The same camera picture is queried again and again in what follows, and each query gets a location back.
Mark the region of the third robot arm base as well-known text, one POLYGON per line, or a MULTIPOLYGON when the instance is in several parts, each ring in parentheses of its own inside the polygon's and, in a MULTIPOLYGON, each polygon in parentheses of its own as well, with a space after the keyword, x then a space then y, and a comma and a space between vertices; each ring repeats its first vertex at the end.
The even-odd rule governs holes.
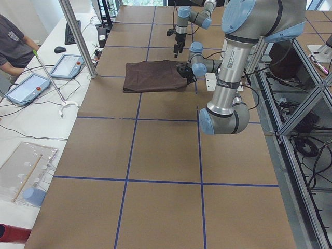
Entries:
POLYGON ((331 61, 331 36, 323 45, 307 45, 307 47, 314 62, 329 63, 331 61))

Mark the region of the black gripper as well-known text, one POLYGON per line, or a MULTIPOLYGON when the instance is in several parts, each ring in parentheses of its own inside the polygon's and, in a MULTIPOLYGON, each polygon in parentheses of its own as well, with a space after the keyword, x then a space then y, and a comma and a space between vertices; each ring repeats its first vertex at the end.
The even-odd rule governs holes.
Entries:
POLYGON ((183 52, 183 47, 185 45, 185 40, 186 40, 186 33, 176 33, 175 34, 175 41, 176 44, 174 45, 173 52, 174 52, 174 57, 178 57, 178 53, 183 52))
POLYGON ((197 81, 195 75, 193 74, 192 72, 192 69, 187 67, 188 68, 188 75, 187 75, 187 84, 191 84, 191 83, 194 83, 197 81))

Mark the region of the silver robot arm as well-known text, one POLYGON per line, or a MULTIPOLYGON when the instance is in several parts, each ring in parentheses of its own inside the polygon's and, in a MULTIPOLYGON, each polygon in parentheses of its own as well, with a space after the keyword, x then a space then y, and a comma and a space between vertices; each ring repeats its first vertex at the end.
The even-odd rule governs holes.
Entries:
POLYGON ((195 76, 218 71, 216 87, 206 108, 199 112, 199 124, 206 134, 236 134, 249 122, 247 105, 237 93, 251 48, 261 37, 277 43, 299 36, 305 26, 306 1, 231 1, 222 18, 227 42, 223 62, 211 67, 211 60, 199 58, 202 48, 190 48, 188 62, 195 76))
POLYGON ((180 6, 177 10, 177 22, 173 24, 171 29, 168 29, 167 36, 175 35, 175 44, 173 48, 174 57, 177 58, 179 53, 183 52, 185 47, 188 23, 193 23, 197 27, 208 29, 211 25, 212 13, 216 7, 223 6, 226 1, 191 1, 192 3, 203 6, 203 10, 197 12, 192 10, 190 6, 180 6))

